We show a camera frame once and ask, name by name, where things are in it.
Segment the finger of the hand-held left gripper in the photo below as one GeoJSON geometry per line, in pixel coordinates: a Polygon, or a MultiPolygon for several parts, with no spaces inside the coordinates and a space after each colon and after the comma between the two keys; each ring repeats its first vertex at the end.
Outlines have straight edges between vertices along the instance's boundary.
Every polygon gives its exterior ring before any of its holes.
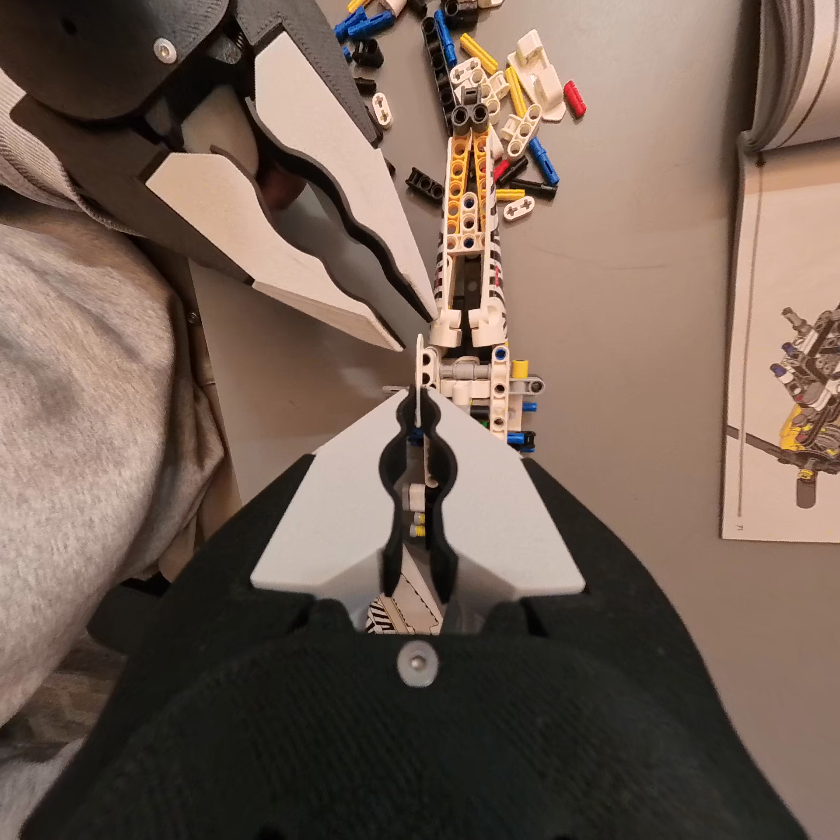
{"type": "Polygon", "coordinates": [[[383,153],[287,31],[256,53],[254,76],[248,110],[280,164],[326,194],[391,286],[426,322],[435,320],[432,284],[383,153]]]}
{"type": "Polygon", "coordinates": [[[356,339],[404,349],[320,259],[278,233],[255,179],[259,153],[241,108],[197,108],[182,130],[185,150],[169,154],[150,176],[153,194],[242,269],[256,291],[356,339]]]}

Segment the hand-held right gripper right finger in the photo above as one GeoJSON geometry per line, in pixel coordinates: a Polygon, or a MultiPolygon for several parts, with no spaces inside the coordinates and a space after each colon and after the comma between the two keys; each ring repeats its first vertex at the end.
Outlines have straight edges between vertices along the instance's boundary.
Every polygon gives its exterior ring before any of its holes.
{"type": "Polygon", "coordinates": [[[585,579],[520,455],[435,389],[418,401],[440,487],[430,564],[442,633],[476,634],[501,603],[582,593],[585,579]]]}

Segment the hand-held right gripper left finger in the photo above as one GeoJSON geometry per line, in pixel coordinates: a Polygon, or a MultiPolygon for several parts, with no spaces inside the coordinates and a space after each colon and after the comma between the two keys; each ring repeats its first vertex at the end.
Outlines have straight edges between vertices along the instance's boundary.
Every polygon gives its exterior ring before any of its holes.
{"type": "Polygon", "coordinates": [[[413,404],[395,393],[317,448],[250,582],[257,590],[339,602],[363,631],[370,605],[384,592],[383,553],[396,502],[381,475],[386,446],[406,442],[398,410],[413,404]]]}

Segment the white and yellow lego model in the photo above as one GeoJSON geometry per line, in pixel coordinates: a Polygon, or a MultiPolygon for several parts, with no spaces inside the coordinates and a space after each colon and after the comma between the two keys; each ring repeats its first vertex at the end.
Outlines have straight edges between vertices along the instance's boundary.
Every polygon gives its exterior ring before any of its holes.
{"type": "Polygon", "coordinates": [[[560,586],[559,572],[546,565],[558,539],[549,535],[535,491],[524,487],[523,468],[513,466],[514,458],[534,453],[535,434],[522,417],[537,409],[529,398],[544,383],[509,348],[495,169],[508,161],[491,125],[498,109],[488,88],[473,87],[459,95],[450,115],[445,182],[432,184],[444,209],[437,317],[428,341],[418,342],[415,376],[419,392],[436,392],[497,442],[479,443],[466,422],[435,402],[443,422],[437,432],[458,432],[466,445],[456,456],[455,489],[443,498],[445,479],[434,467],[443,450],[420,426],[408,441],[423,449],[423,480],[403,487],[403,509],[413,517],[409,538],[423,539],[431,552],[437,527],[458,555],[447,610],[464,625],[499,602],[560,586]]]}

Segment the person's left forearm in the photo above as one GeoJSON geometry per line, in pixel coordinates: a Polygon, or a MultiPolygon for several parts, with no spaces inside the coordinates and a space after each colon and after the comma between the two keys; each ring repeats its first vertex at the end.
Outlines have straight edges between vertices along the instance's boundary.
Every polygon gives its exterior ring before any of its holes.
{"type": "Polygon", "coordinates": [[[139,233],[96,207],[78,192],[66,169],[41,140],[18,126],[11,111],[25,91],[1,71],[1,183],[37,203],[67,211],[81,211],[101,225],[122,234],[139,233]]]}

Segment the pile of loose lego pieces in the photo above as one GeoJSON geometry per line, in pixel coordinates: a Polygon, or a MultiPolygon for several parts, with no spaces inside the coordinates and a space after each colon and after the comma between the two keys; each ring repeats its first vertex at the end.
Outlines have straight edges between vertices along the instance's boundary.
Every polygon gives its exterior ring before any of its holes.
{"type": "Polygon", "coordinates": [[[384,57],[377,36],[406,9],[417,17],[437,100],[451,141],[446,183],[413,168],[408,189],[445,211],[449,235],[484,232],[489,201],[510,224],[528,217],[537,201],[550,202],[560,176],[539,138],[544,124],[567,112],[581,120],[586,105],[573,80],[562,81],[539,32],[520,37],[504,62],[473,35],[484,12],[502,2],[349,2],[334,26],[343,56],[377,69],[384,57]]]}

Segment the person's grey sweatshirt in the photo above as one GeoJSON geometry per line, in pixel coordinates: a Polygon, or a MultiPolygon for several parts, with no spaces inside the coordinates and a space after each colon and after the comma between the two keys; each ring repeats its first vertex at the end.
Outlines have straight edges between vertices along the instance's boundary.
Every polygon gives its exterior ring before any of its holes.
{"type": "Polygon", "coordinates": [[[239,508],[202,331],[126,236],[2,195],[2,838],[87,736],[102,599],[239,508]]]}

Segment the open instruction booklet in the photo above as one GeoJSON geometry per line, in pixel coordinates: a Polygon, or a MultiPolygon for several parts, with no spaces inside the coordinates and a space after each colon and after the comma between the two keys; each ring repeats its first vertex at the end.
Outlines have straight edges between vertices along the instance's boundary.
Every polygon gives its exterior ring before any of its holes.
{"type": "Polygon", "coordinates": [[[721,536],[838,543],[839,2],[762,2],[738,139],[721,536]]]}

